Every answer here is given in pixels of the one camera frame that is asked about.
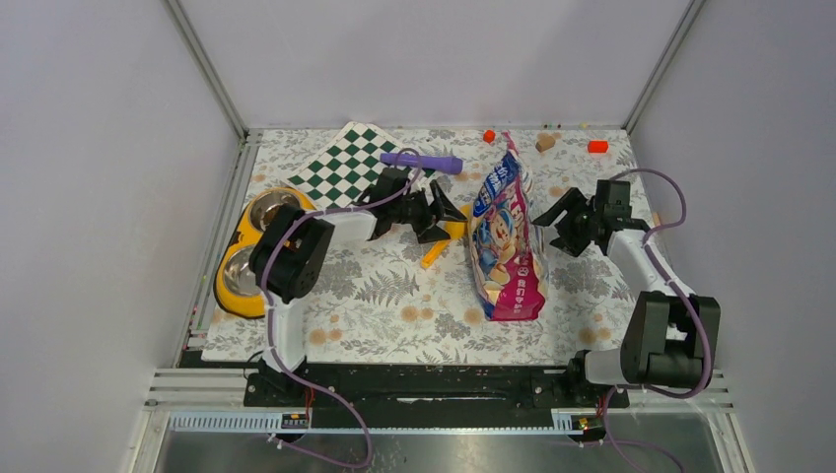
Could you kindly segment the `yellow plastic scoop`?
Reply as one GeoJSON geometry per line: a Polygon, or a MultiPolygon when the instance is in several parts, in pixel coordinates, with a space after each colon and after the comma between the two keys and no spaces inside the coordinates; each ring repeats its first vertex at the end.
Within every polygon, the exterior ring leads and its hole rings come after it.
{"type": "Polygon", "coordinates": [[[465,220],[463,222],[444,223],[443,230],[449,235],[449,237],[435,242],[430,250],[422,257],[420,265],[423,269],[430,268],[452,242],[464,237],[467,229],[467,221],[471,215],[471,209],[471,204],[465,204],[458,208],[458,210],[465,216],[465,220]]]}

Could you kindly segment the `cat food bag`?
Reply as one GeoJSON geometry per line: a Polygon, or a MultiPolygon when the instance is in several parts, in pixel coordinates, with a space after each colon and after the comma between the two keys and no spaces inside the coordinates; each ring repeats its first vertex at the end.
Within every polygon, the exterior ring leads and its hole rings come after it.
{"type": "Polygon", "coordinates": [[[516,143],[487,173],[469,211],[466,240],[475,289],[489,321],[536,320],[547,299],[542,231],[532,223],[532,180],[516,143]]]}

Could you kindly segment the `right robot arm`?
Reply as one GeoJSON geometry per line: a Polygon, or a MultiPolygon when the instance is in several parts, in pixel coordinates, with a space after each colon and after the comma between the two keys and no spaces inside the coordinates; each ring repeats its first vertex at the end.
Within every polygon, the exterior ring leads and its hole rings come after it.
{"type": "Polygon", "coordinates": [[[596,245],[635,298],[618,348],[581,351],[569,362],[565,390],[571,401],[589,406],[606,386],[643,387],[680,399],[708,386],[720,305],[697,295],[659,256],[652,228],[632,214],[629,182],[603,179],[592,197],[571,188],[533,222],[553,228],[551,245],[571,256],[596,245]]]}

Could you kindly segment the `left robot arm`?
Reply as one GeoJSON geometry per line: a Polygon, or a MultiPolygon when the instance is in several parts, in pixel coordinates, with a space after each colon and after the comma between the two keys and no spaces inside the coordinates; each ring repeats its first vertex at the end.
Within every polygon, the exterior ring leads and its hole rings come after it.
{"type": "Polygon", "coordinates": [[[264,363],[275,372],[268,392],[284,405],[305,395],[306,380],[295,370],[306,358],[305,298],[314,288],[334,243],[371,241],[394,225],[412,228],[420,243],[451,238],[440,222],[463,224],[457,209],[435,180],[429,193],[412,188],[406,169],[387,168],[349,207],[306,211],[283,204],[249,257],[261,291],[266,318],[264,363]]]}

